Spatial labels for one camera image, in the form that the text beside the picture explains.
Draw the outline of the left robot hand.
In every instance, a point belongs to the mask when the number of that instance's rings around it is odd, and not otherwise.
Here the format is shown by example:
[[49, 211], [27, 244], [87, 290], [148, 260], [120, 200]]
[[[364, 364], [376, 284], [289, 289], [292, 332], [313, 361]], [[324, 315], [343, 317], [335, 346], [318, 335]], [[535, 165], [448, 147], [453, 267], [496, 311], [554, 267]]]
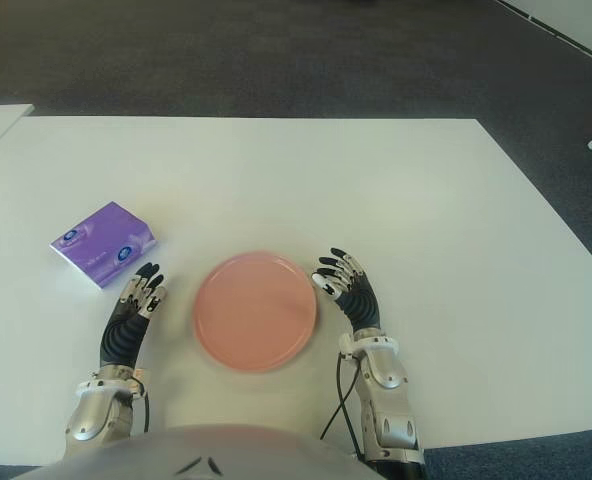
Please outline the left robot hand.
[[135, 367], [150, 321], [167, 294], [159, 269], [158, 264], [146, 263], [123, 288], [101, 337], [100, 367]]

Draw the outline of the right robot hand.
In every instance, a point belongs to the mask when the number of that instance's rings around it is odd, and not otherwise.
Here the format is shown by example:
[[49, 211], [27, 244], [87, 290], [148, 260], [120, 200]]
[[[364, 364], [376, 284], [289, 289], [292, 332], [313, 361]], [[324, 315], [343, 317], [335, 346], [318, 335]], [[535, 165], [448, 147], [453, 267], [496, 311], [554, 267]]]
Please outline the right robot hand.
[[311, 274], [314, 284], [330, 297], [349, 320], [354, 333], [380, 329], [379, 304], [366, 271], [349, 253], [332, 247]]

